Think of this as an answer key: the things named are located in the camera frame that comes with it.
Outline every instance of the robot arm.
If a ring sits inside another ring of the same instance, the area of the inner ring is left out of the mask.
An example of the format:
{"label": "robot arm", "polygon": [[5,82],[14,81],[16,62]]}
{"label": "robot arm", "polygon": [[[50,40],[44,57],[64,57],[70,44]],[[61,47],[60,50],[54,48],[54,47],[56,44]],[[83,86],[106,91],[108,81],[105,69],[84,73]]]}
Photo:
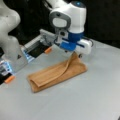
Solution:
{"label": "robot arm", "polygon": [[3,59],[10,63],[14,72],[27,64],[18,40],[8,35],[19,23],[18,13],[9,9],[3,0],[0,0],[0,47],[4,51]]}
{"label": "robot arm", "polygon": [[59,31],[57,34],[60,48],[84,54],[91,52],[91,41],[83,39],[86,21],[86,6],[83,3],[73,1],[55,8],[51,11],[49,20],[51,25]]}

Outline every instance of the background wall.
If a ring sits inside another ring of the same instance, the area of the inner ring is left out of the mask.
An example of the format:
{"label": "background wall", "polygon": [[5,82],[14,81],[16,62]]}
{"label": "background wall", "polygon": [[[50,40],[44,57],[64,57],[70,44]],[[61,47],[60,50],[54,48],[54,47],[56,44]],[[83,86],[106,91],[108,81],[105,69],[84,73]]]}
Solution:
{"label": "background wall", "polygon": [[[120,0],[79,0],[87,6],[85,35],[120,48]],[[10,34],[25,44],[39,34],[39,29],[54,32],[48,21],[49,11],[42,0],[5,0],[21,16],[21,24]]]}

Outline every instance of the blue robot part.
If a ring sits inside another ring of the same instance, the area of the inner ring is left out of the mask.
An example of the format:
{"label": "blue robot part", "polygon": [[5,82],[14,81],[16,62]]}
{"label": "blue robot part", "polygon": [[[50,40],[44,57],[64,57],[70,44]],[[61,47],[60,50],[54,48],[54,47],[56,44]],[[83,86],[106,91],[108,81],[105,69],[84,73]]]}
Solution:
{"label": "blue robot part", "polygon": [[63,42],[60,44],[60,47],[62,49],[65,49],[67,51],[71,51],[72,52],[72,51],[75,50],[76,46],[78,45],[77,42],[80,41],[83,36],[84,36],[83,32],[82,33],[78,33],[78,34],[68,32],[68,39],[62,38]]}

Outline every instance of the white robot link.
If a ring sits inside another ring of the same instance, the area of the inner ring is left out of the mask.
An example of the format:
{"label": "white robot link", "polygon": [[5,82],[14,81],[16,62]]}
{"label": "white robot link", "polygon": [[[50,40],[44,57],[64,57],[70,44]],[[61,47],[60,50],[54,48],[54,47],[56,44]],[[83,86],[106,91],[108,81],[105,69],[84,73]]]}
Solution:
{"label": "white robot link", "polygon": [[52,6],[48,7],[51,10],[49,21],[57,35],[54,44],[65,51],[89,54],[92,42],[84,39],[86,6],[79,1],[72,1],[69,4],[63,0],[47,0],[47,2]]}
{"label": "white robot link", "polygon": [[3,59],[9,61],[14,72],[28,63],[17,38],[8,35],[19,23],[18,13],[9,9],[3,0],[0,0],[0,47],[4,51]]}

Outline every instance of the table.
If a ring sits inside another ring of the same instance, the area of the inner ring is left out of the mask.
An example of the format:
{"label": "table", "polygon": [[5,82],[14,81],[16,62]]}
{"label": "table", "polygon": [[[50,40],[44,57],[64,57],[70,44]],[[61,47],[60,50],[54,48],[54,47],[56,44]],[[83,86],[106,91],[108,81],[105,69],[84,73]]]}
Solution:
{"label": "table", "polygon": [[94,41],[82,61],[88,71],[33,93],[28,74],[68,58],[56,47],[42,54],[0,86],[0,120],[118,120],[120,116],[120,49]]}

